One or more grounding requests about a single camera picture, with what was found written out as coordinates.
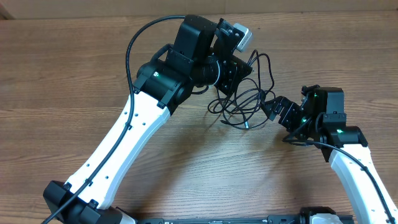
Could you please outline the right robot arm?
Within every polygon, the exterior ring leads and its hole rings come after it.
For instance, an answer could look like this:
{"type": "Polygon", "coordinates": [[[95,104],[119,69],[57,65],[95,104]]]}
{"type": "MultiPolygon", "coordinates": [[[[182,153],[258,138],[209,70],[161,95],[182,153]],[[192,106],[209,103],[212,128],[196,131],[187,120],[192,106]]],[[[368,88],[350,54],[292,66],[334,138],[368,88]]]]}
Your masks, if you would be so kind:
{"type": "Polygon", "coordinates": [[[288,131],[283,141],[321,150],[341,181],[358,223],[397,223],[397,207],[376,171],[363,132],[346,124],[343,90],[303,86],[301,94],[301,105],[284,96],[267,101],[261,95],[267,118],[278,116],[288,131]]]}

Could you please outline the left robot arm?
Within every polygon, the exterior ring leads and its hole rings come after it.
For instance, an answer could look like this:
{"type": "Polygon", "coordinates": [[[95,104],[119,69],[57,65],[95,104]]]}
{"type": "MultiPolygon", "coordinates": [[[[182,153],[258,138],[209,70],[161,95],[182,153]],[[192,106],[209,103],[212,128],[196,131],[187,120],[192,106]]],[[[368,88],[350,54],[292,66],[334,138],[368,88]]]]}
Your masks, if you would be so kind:
{"type": "Polygon", "coordinates": [[[43,196],[50,219],[62,223],[134,223],[113,208],[118,188],[153,134],[192,95],[215,86],[227,96],[252,69],[234,55],[252,32],[241,24],[182,16],[174,43],[166,44],[127,78],[123,112],[89,159],[65,182],[51,181],[43,196]]]}

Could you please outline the black USB cable long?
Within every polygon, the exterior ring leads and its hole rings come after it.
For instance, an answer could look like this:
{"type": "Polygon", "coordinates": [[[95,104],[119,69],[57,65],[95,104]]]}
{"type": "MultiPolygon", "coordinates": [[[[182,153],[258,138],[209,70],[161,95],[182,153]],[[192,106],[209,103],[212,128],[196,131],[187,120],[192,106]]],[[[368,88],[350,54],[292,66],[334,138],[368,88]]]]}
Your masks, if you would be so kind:
{"type": "Polygon", "coordinates": [[[207,107],[211,114],[220,114],[226,112],[228,114],[252,114],[261,109],[261,103],[269,100],[270,97],[275,98],[276,95],[273,92],[275,85],[274,77],[271,70],[271,60],[266,53],[259,53],[258,50],[253,50],[249,59],[248,65],[256,64],[254,71],[257,73],[256,78],[244,78],[242,81],[238,82],[251,82],[254,84],[254,88],[244,90],[242,93],[233,93],[232,96],[226,96],[224,98],[217,97],[215,100],[211,101],[207,107]],[[271,86],[267,89],[263,89],[261,83],[261,63],[260,58],[265,56],[268,65],[268,74],[271,79],[271,86]]]}

